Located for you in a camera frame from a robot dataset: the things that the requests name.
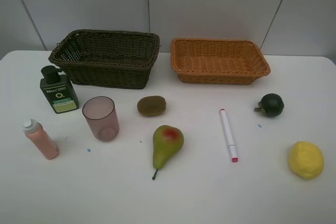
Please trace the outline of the brown kiwi fruit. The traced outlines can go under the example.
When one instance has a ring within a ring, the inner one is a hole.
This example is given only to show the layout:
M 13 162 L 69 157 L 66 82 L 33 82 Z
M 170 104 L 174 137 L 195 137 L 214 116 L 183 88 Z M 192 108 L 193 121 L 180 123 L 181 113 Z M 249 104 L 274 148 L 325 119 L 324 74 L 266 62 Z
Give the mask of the brown kiwi fruit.
M 137 110 L 142 116 L 161 115 L 166 110 L 166 100 L 158 95 L 143 97 L 137 103 Z

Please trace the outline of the green pear red blush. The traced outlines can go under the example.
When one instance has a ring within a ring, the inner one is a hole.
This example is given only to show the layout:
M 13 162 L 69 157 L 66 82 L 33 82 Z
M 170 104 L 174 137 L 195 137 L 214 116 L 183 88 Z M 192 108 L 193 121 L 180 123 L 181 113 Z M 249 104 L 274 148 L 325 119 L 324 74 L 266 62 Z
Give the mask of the green pear red blush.
M 184 135 L 181 130 L 169 125 L 161 125 L 153 133 L 153 167 L 155 173 L 152 180 L 164 165 L 184 145 Z

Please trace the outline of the white marker pink caps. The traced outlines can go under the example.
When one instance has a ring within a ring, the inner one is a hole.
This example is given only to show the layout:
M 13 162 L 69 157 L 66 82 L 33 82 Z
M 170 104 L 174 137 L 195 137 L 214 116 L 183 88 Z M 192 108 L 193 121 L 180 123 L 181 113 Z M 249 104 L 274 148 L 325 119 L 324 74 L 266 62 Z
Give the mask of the white marker pink caps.
M 230 159 L 232 163 L 237 163 L 238 162 L 238 155 L 237 155 L 237 150 L 236 150 L 236 144 L 232 135 L 232 131 L 230 128 L 229 120 L 226 114 L 225 109 L 220 109 L 219 111 L 220 118 L 221 118 L 221 123 L 228 147 L 228 151 L 230 154 Z

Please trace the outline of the dark green mangosteen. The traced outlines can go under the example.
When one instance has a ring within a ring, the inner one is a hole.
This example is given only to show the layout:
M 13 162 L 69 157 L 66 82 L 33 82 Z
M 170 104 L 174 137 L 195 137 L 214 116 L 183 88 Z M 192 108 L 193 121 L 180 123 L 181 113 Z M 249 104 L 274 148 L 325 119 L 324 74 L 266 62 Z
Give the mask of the dark green mangosteen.
M 279 116 L 284 109 L 284 102 L 282 98 L 275 93 L 269 93 L 262 97 L 258 102 L 258 107 L 254 108 L 255 112 L 259 112 L 262 115 L 273 118 Z

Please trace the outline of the yellow lemon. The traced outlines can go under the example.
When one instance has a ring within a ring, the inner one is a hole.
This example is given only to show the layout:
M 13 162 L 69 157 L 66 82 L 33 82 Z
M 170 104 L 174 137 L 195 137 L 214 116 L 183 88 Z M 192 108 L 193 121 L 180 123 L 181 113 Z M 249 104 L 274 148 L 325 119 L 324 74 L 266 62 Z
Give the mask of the yellow lemon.
M 323 172 L 323 153 L 311 142 L 298 141 L 290 149 L 288 164 L 290 170 L 299 177 L 314 179 Z

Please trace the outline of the orange wicker basket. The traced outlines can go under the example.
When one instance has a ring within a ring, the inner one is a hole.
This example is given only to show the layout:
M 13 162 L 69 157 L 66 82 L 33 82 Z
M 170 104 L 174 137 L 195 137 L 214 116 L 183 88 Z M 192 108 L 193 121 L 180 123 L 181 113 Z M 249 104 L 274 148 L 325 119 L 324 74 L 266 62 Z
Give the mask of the orange wicker basket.
M 178 38 L 171 43 L 171 67 L 180 81 L 248 85 L 270 74 L 250 40 Z

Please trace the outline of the translucent pink plastic cup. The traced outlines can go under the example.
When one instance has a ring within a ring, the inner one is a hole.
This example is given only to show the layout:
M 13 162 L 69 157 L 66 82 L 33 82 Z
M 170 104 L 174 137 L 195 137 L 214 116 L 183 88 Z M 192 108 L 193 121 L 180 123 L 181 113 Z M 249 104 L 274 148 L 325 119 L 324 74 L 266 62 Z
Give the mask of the translucent pink plastic cup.
M 109 142 L 117 137 L 120 126 L 115 107 L 114 101 L 105 96 L 91 98 L 84 104 L 82 114 L 97 140 Z

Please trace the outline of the dark brown wicker basket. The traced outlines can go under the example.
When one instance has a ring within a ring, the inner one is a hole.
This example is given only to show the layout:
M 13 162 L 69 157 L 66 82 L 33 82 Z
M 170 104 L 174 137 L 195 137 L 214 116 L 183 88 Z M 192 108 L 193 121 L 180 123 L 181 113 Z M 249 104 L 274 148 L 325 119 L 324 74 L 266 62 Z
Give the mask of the dark brown wicker basket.
M 159 48 L 160 38 L 153 33 L 79 29 L 58 43 L 48 59 L 77 85 L 143 89 Z

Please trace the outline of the dark green pump bottle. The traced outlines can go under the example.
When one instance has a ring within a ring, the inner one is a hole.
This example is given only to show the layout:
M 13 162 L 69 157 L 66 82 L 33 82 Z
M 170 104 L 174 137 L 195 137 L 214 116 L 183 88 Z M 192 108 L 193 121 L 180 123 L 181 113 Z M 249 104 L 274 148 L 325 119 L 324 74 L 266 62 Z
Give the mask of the dark green pump bottle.
M 40 89 L 56 114 L 79 109 L 79 101 L 72 83 L 66 74 L 55 66 L 45 66 L 41 69 L 43 78 Z

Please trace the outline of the pink bottle white cap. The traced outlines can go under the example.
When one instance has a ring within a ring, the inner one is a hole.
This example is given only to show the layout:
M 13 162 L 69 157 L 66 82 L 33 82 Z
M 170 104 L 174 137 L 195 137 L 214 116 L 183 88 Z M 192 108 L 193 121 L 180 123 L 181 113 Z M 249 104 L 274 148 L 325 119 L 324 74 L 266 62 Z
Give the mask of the pink bottle white cap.
M 58 146 L 52 141 L 43 126 L 34 119 L 29 119 L 23 124 L 26 137 L 38 148 L 42 155 L 50 160 L 59 155 Z

